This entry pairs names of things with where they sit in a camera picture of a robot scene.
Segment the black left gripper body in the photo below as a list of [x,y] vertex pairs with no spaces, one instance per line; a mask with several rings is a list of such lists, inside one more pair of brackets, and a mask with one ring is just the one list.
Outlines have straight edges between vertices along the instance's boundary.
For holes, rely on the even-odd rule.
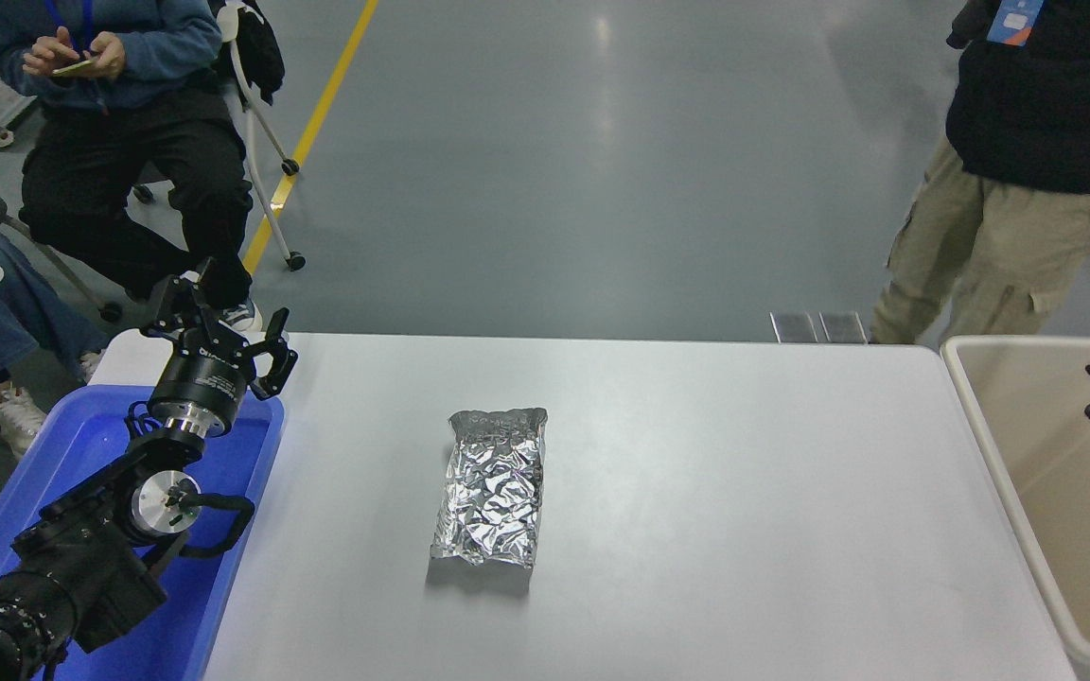
[[190,429],[230,429],[247,391],[237,352],[249,342],[173,342],[172,354],[147,402],[161,423],[185,422]]

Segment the seated person's left hand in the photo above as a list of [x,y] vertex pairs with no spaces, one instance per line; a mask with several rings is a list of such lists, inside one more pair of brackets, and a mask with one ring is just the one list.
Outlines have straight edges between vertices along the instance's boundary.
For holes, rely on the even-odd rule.
[[78,70],[80,78],[116,81],[128,65],[124,42],[112,31],[99,31],[82,56],[90,64]]

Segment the seated person's right hand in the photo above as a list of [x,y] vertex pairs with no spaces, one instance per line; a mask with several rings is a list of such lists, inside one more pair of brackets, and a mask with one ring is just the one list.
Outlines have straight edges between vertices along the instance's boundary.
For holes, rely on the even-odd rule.
[[23,72],[39,78],[53,77],[57,70],[78,63],[81,56],[75,50],[68,26],[57,26],[53,35],[39,36],[23,56]]

